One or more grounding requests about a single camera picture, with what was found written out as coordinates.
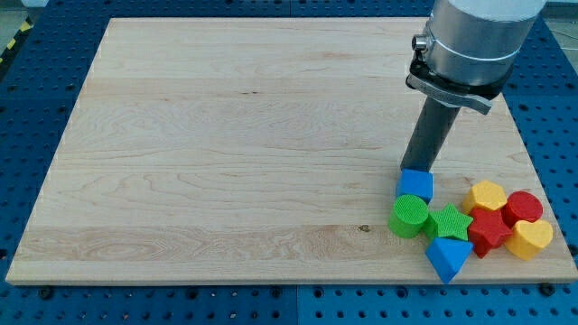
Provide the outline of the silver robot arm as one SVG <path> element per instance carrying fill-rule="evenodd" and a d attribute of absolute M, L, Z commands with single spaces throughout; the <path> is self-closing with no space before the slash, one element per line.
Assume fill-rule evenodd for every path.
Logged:
<path fill-rule="evenodd" d="M 447 107 L 486 115 L 545 0 L 435 0 L 412 39 L 406 85 Z"/>

